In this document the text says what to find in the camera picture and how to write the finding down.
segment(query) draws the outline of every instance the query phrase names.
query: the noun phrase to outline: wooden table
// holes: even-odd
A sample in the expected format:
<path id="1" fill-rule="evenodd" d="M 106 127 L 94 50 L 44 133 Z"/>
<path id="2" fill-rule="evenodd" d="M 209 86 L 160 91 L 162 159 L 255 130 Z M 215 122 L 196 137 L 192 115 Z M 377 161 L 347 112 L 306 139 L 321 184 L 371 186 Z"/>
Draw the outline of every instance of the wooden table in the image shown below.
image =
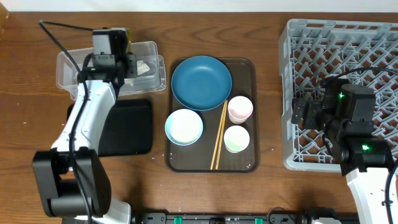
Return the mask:
<path id="1" fill-rule="evenodd" d="M 278 39 L 292 18 L 398 22 L 398 14 L 12 12 L 0 41 L 0 223 L 60 223 L 44 215 L 34 175 L 35 151 L 48 150 L 72 103 L 55 85 L 60 49 L 39 19 L 86 27 L 131 29 L 134 42 L 153 40 L 170 65 L 181 57 L 244 57 L 256 66 L 261 164 L 252 174 L 179 174 L 165 165 L 164 123 L 168 91 L 148 98 L 154 112 L 154 144 L 142 156 L 102 158 L 113 195 L 138 211 L 174 213 L 266 213 L 282 206 L 301 211 L 331 207 L 355 212 L 353 196 L 339 174 L 291 171 L 282 163 L 282 84 Z M 52 27 L 67 49 L 92 47 L 91 34 Z"/>

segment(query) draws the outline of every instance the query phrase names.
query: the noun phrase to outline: black tray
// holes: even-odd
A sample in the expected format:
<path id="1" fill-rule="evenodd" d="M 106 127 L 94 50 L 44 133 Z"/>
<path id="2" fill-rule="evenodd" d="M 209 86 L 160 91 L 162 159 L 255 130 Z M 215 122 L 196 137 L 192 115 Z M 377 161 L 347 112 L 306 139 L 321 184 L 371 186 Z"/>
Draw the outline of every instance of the black tray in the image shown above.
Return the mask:
<path id="1" fill-rule="evenodd" d="M 210 170 L 223 104 L 213 110 L 197 111 L 203 120 L 203 134 L 197 142 L 189 146 L 178 146 L 167 139 L 166 164 L 175 172 L 245 173 L 254 171 L 258 166 L 259 142 L 254 65 L 249 60 L 243 58 L 221 58 L 220 60 L 228 67 L 232 76 L 233 87 L 228 101 L 235 96 L 245 96 L 253 103 L 253 114 L 241 124 L 249 132 L 249 146 L 242 152 L 230 153 L 226 150 L 224 143 L 222 143 L 218 170 Z M 184 59 L 179 59 L 173 64 L 172 74 L 175 68 L 183 61 Z M 174 97 L 170 88 L 169 114 L 184 108 Z M 227 112 L 224 132 L 233 125 L 228 118 Z"/>

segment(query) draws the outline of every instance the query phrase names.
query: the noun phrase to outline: wooden chopstick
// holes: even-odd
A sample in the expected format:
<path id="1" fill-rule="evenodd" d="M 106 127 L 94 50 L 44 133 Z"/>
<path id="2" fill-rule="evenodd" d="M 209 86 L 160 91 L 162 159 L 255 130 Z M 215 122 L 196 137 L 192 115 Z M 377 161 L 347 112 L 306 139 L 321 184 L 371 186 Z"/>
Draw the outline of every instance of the wooden chopstick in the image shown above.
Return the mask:
<path id="1" fill-rule="evenodd" d="M 210 170 L 213 169 L 214 166 L 214 159 L 216 157 L 216 151 L 217 151 L 217 146 L 218 146 L 218 138 L 220 136 L 220 131 L 221 131 L 221 126 L 223 125 L 223 120 L 225 121 L 225 114 L 224 114 L 224 110 L 226 108 L 227 102 L 224 102 L 224 107 L 223 107 L 223 111 L 221 112 L 221 118 L 220 118 L 220 125 L 218 126 L 218 132 L 217 132 L 217 138 L 216 138 L 216 144 L 214 146 L 214 152 L 213 152 L 213 158 L 211 160 L 211 166 L 210 166 Z"/>
<path id="2" fill-rule="evenodd" d="M 221 132 L 220 132 L 220 141 L 218 143 L 218 153 L 217 153 L 217 162 L 216 162 L 216 169 L 218 169 L 218 164 L 220 163 L 220 155 L 221 155 L 221 146 L 223 145 L 223 136 L 224 136 L 224 124 L 225 124 L 225 117 L 226 117 L 226 107 L 224 108 L 223 114 L 223 124 L 221 126 Z"/>

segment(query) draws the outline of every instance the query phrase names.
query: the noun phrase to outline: round blue plate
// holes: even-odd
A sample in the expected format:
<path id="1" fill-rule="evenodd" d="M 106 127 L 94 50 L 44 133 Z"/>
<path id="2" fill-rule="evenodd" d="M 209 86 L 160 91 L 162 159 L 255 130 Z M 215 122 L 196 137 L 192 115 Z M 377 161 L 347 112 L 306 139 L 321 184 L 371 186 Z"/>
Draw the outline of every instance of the round blue plate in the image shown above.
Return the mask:
<path id="1" fill-rule="evenodd" d="M 174 96 L 191 110 L 216 108 L 227 99 L 231 89 L 229 70 L 222 62 L 208 56 L 184 60 L 172 76 Z"/>

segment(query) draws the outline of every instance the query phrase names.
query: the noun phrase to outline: white plastic crate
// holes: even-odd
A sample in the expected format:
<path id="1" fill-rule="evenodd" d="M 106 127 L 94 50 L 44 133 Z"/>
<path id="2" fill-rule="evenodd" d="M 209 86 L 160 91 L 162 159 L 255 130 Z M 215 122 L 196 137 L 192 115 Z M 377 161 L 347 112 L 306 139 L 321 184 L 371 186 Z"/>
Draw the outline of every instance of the white plastic crate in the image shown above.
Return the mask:
<path id="1" fill-rule="evenodd" d="M 359 68 L 398 70 L 398 24 L 291 19 L 279 39 L 282 77 L 282 148 L 291 170 L 340 172 L 322 143 L 323 132 L 300 129 L 291 123 L 292 100 L 321 100 L 320 80 L 327 75 Z M 398 156 L 398 76 L 366 71 L 347 76 L 350 83 L 376 93 L 373 135 L 388 141 Z"/>

